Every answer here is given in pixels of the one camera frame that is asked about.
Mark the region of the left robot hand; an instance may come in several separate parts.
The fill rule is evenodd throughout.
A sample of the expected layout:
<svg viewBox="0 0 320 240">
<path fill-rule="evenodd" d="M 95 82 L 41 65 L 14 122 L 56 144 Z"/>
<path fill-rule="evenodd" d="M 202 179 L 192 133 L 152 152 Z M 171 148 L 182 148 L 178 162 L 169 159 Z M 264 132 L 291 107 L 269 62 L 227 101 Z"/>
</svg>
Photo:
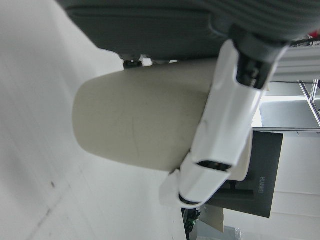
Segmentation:
<svg viewBox="0 0 320 240">
<path fill-rule="evenodd" d="M 206 203 L 238 166 L 292 42 L 320 26 L 317 0 L 60 0 L 123 71 L 85 82 L 72 126 L 88 153 L 169 172 L 163 203 Z"/>
</svg>

